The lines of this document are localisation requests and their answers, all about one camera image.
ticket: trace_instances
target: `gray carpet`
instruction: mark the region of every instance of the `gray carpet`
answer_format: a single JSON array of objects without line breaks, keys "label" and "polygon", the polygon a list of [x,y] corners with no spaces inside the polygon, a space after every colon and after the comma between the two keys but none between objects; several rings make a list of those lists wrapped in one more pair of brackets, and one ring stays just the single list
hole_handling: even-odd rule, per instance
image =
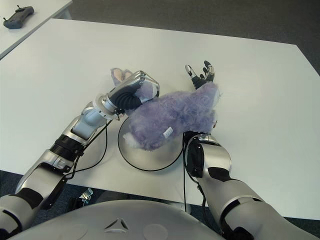
[{"label": "gray carpet", "polygon": [[[74,20],[296,44],[320,74],[319,0],[73,0],[69,10]],[[13,193],[20,178],[0,171],[0,196]],[[55,205],[40,211],[33,225],[63,214],[70,198],[79,197],[85,190],[67,184]],[[93,191],[92,203],[104,192]],[[136,195],[130,198],[159,201]],[[192,205],[191,210],[194,217],[204,221],[201,207]],[[320,237],[320,221],[287,219]]]}]

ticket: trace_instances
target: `fluffy fur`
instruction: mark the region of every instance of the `fluffy fur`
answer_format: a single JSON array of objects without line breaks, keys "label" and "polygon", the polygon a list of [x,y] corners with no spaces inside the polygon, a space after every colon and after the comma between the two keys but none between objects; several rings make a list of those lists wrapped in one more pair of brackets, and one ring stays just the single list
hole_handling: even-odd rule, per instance
[{"label": "fluffy fur", "polygon": [[[186,131],[210,133],[216,123],[213,107],[218,97],[218,87],[212,82],[194,92],[155,97],[129,116],[130,133],[124,138],[130,146],[152,151]],[[173,131],[168,136],[169,128]]]}]

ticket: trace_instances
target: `table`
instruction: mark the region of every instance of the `table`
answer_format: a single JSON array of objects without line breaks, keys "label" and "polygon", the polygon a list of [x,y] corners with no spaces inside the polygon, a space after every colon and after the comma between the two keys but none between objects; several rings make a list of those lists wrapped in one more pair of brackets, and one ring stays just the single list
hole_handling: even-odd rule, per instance
[{"label": "table", "polygon": [[30,34],[37,30],[42,24],[55,16],[68,16],[67,7],[72,3],[72,0],[0,0],[0,16],[9,19],[18,8],[17,4],[22,7],[32,6],[34,14],[29,16],[20,29],[8,29],[0,24],[0,59],[14,49],[18,44],[25,40]]},{"label": "table", "polygon": [[[320,77],[296,45],[143,27],[50,19],[0,62],[0,168],[24,174],[98,93],[110,69],[144,70],[160,95],[193,91],[184,65],[215,68],[221,98],[212,134],[229,151],[231,176],[286,217],[320,219]],[[118,150],[124,121],[108,128],[101,164],[70,183],[183,201],[183,167],[146,172]],[[104,136],[79,162],[98,161]],[[186,177],[186,201],[202,196]]]}]

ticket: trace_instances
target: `rabbit ear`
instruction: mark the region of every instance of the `rabbit ear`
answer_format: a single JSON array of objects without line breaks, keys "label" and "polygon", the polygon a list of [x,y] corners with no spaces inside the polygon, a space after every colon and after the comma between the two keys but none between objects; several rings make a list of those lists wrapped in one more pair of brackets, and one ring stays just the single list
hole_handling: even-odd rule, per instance
[{"label": "rabbit ear", "polygon": [[123,71],[123,74],[122,74],[122,81],[123,80],[126,80],[128,77],[130,77],[132,75],[132,72],[128,69],[124,70]]},{"label": "rabbit ear", "polygon": [[115,86],[118,86],[123,80],[123,72],[120,68],[111,69],[111,77]]}]

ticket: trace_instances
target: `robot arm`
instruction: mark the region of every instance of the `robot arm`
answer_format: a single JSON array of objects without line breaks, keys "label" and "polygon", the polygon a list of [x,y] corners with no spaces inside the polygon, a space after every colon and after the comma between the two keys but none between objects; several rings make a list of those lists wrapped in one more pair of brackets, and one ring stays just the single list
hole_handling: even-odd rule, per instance
[{"label": "robot arm", "polygon": [[225,239],[318,240],[283,218],[247,184],[232,179],[230,155],[210,134],[189,138],[187,171],[197,178]]},{"label": "robot arm", "polygon": [[155,85],[159,95],[159,84],[140,70],[87,104],[21,178],[15,194],[0,198],[0,234],[8,238],[27,229],[39,209],[49,209],[54,204],[68,180],[66,173],[83,155],[97,129],[106,121],[119,120],[124,110],[139,107],[142,103],[134,93],[147,82]]}]

